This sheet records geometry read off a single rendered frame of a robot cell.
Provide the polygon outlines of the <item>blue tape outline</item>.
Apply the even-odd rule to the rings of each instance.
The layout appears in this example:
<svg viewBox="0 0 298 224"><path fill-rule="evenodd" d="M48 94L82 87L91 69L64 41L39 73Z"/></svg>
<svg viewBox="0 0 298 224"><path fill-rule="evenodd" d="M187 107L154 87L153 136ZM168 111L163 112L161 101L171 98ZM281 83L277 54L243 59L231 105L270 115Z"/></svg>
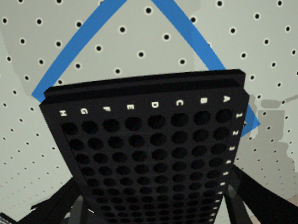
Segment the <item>blue tape outline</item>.
<svg viewBox="0 0 298 224"><path fill-rule="evenodd" d="M45 72L43 79L37 84L35 91L32 92L32 96L35 97L36 100L43 103L45 99L44 92L47 91L49 87L55 85L56 81L59 80L59 77L63 75L65 69L68 68L68 65L72 63L74 57L80 53L81 49L88 44L88 41L97 34L97 31L100 30L110 18L112 18L114 12L116 12L125 2L126 0L104 0L104 2L93 11L93 14L85 20L85 23L82 24L80 28L78 28L76 34L74 34L72 39L68 41L68 44L65 45L63 51L60 52L60 55L56 57L56 60L53 61L51 67ZM223 67L221 60L218 59L218 56L214 53L213 49L210 48L208 41L206 41L204 36L200 34L200 31L194 27L194 24L190 22L188 16L184 14L184 11L177 6L177 3L174 2L174 0L152 0L152 2L156 4L158 10L168 18L169 22L176 27L176 30L180 32L182 37L188 41L190 47L192 47L198 57L204 61L204 64L208 67L209 71L226 69ZM247 105L245 121L246 125L242 129L242 136L253 131L253 129L257 128L259 125L259 121L257 117L255 117L250 105Z"/></svg>

